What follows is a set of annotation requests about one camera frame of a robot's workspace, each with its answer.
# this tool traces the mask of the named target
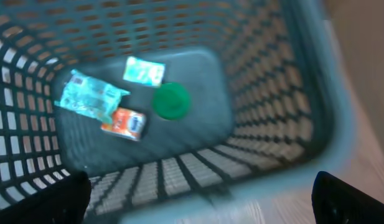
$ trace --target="small blue packet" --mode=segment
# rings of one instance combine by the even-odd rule
[[[151,87],[160,87],[166,65],[148,62],[130,56],[127,58],[123,80],[140,83]]]
[[[121,98],[130,92],[88,77],[76,69],[71,73],[73,76],[66,84],[60,101],[56,101],[55,105],[111,124],[112,114],[116,111]]]

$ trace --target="trash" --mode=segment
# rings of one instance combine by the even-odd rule
[[[60,101],[55,101],[55,105],[111,124],[111,115],[117,109],[121,97],[129,95],[130,92],[88,77],[76,69],[71,73],[73,76],[66,84]]]
[[[164,76],[166,65],[148,62],[136,57],[128,57],[123,80],[142,85],[159,87]]]
[[[146,117],[129,109],[118,108],[113,113],[113,124],[102,124],[101,129],[133,141],[139,141]]]

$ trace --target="green circle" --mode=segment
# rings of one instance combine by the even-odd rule
[[[153,109],[162,118],[178,120],[183,118],[190,108],[190,96],[178,83],[166,83],[154,93]]]

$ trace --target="basket bottom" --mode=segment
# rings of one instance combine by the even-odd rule
[[[185,86],[191,97],[188,115],[179,121],[166,121],[151,107],[155,88],[122,79],[126,57],[82,63],[77,69],[131,92],[120,107],[146,114],[140,142],[104,133],[97,120],[55,108],[55,118],[62,148],[63,163],[69,169],[100,175],[137,166],[177,154],[214,146],[224,141],[233,127],[233,115],[225,77],[217,56],[203,47],[162,50],[137,55],[152,62],[164,62],[163,83],[177,82]],[[53,86],[54,99],[59,100],[63,87],[71,77],[62,72]]]

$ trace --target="blue-green laundry basket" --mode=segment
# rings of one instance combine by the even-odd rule
[[[313,183],[343,163],[354,114],[314,0],[0,0],[0,210],[78,171],[85,223],[173,220]],[[123,80],[164,63],[190,111],[160,118],[156,88]],[[140,142],[53,106],[70,70],[129,90]]]

